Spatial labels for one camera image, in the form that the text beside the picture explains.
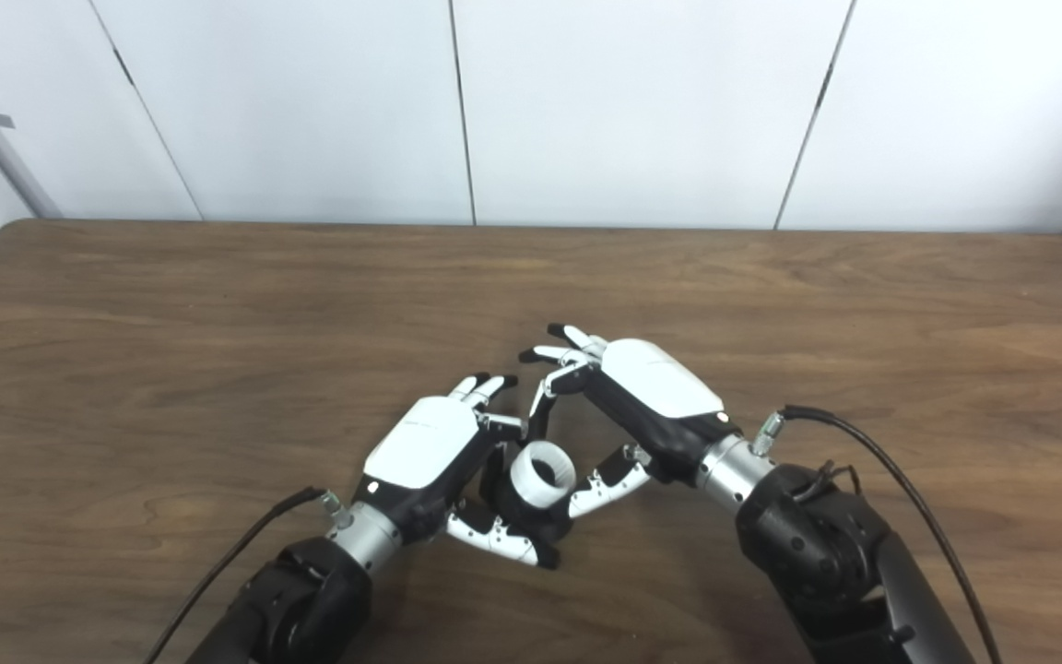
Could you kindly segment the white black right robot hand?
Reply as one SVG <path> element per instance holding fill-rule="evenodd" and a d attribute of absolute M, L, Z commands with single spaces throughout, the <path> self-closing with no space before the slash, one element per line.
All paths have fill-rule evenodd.
<path fill-rule="evenodd" d="M 518 356 L 523 364 L 556 367 L 537 386 L 525 441 L 547 438 L 549 412 L 560 396 L 569 395 L 585 396 L 632 439 L 569 492 L 568 518 L 623 499 L 647 480 L 695 487 L 714 446 L 740 435 L 724 401 L 654 343 L 610 341 L 564 324 L 551 324 L 548 331 L 565 346 L 536 345 Z"/>

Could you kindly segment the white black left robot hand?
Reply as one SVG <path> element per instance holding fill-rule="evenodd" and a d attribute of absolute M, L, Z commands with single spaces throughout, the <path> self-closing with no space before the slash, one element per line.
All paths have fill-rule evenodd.
<path fill-rule="evenodd" d="M 486 554 L 556 571 L 560 554 L 464 492 L 523 419 L 489 411 L 518 384 L 515 375 L 475 373 L 450 392 L 421 397 L 369 453 L 345 525 L 327 537 L 367 575 L 407 546 L 446 534 Z"/>

